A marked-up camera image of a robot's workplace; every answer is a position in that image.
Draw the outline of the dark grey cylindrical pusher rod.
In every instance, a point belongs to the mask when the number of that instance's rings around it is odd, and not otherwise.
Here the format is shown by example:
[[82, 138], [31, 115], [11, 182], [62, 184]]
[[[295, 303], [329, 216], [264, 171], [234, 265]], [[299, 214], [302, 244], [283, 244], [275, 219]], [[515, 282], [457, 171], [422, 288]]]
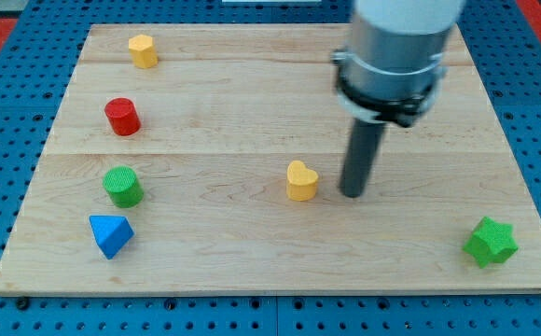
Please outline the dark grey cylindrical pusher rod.
[[340, 174], [340, 192], [349, 198], [363, 195], [378, 153], [385, 124], [355, 119]]

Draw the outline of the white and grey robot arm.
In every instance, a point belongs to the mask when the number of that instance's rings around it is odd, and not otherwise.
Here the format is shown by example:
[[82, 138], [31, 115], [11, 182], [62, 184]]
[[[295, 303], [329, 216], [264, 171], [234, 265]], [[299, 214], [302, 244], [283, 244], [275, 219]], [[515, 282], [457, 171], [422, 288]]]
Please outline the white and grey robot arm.
[[335, 93], [354, 118], [340, 192], [363, 195], [387, 124], [413, 126], [437, 100], [448, 37], [465, 0], [354, 0], [350, 33], [332, 54]]

